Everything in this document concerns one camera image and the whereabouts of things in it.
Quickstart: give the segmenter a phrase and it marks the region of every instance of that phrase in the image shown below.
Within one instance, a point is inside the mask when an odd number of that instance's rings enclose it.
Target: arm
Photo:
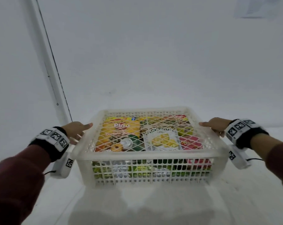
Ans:
[[[209,122],[200,122],[200,126],[211,127],[218,135],[224,137],[224,130],[231,120],[214,117]],[[266,167],[282,180],[283,184],[283,142],[269,135],[260,133],[250,140],[252,149],[265,161]]]
[[[68,137],[79,140],[91,126],[72,122],[63,129]],[[32,212],[44,184],[43,171],[50,162],[49,154],[38,145],[0,162],[0,225],[21,224]]]

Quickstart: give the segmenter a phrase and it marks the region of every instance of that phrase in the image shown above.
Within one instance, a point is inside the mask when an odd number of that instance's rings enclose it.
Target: person's right arm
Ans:
[[[224,137],[224,130],[231,120],[214,117],[200,126],[210,127],[217,135]],[[250,141],[252,149],[265,161],[266,167],[282,180],[283,184],[283,142],[267,134],[260,133]]]

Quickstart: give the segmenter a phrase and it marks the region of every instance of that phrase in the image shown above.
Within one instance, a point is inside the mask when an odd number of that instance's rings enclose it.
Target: maroon sleeve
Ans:
[[[276,145],[266,159],[267,168],[282,180],[283,184],[283,143]]]
[[[37,145],[0,162],[0,225],[21,224],[32,212],[50,162]]]

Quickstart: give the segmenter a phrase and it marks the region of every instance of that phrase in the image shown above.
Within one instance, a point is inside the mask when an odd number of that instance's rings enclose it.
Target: plastic basket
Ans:
[[[182,117],[188,121],[178,122]],[[210,183],[225,168],[228,149],[210,128],[199,126],[199,121],[188,107],[103,110],[92,118],[94,125],[75,146],[72,158],[77,160],[85,185]],[[111,122],[118,127],[114,132]],[[164,135],[149,140],[151,131],[158,130]],[[136,132],[133,145],[128,136],[119,134],[124,132]]]

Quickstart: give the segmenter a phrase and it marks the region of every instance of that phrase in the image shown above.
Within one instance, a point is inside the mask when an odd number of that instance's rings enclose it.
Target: black wire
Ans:
[[[56,173],[56,170],[51,170],[49,172],[46,172],[44,175],[48,174],[48,173]]]
[[[247,161],[250,161],[250,160],[262,160],[262,159],[259,159],[259,158],[251,158],[251,159],[247,159]]]

